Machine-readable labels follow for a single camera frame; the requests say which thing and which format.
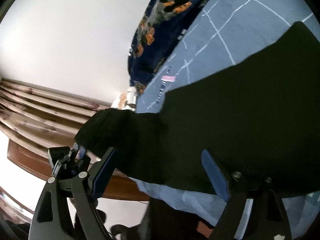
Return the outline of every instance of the white wall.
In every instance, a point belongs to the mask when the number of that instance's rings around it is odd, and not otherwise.
[[[0,24],[4,78],[112,102],[149,0],[16,0]]]
[[[19,168],[7,159],[9,139],[0,131],[0,186],[20,203],[35,210],[45,181]],[[71,219],[74,222],[76,209],[68,201]],[[132,227],[140,223],[147,205],[137,201],[122,201],[100,198],[98,209],[107,214],[106,228],[123,224]]]

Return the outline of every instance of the blue gripper pad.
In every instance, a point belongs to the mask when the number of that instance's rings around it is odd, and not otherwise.
[[[204,167],[217,196],[222,198],[225,202],[228,202],[231,197],[228,189],[228,181],[208,150],[202,152],[201,160],[202,166]]]

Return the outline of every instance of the silver screw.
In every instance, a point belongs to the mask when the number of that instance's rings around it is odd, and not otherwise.
[[[239,179],[239,178],[241,178],[242,174],[241,174],[241,172],[239,172],[239,171],[235,171],[235,172],[233,173],[233,176],[234,176],[235,178]]]
[[[50,178],[48,179],[48,183],[53,183],[55,180],[56,180],[56,179],[55,179],[54,177],[50,177]]]
[[[272,182],[272,179],[271,179],[270,177],[266,177],[266,178],[265,178],[265,181],[266,181],[266,183],[271,183],[271,182]]]
[[[79,173],[79,178],[85,178],[87,176],[87,173],[85,171],[82,171]]]

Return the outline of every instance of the pleated curtain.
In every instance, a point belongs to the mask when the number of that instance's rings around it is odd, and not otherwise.
[[[50,147],[72,147],[81,126],[97,111],[107,108],[8,80],[0,83],[0,130],[45,158]],[[98,160],[89,155],[92,162]]]

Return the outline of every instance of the pink tag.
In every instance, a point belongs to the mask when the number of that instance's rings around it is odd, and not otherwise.
[[[162,81],[166,81],[166,82],[174,82],[176,80],[175,76],[163,76],[161,78]]]

